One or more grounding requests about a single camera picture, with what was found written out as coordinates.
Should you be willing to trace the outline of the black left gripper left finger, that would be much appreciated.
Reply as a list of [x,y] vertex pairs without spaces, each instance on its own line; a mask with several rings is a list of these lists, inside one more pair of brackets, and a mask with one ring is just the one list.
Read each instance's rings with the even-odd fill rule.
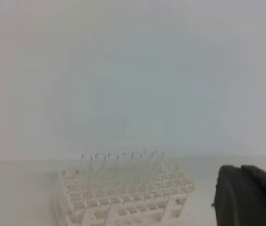
[[219,226],[266,226],[266,197],[240,168],[220,167],[213,206]]

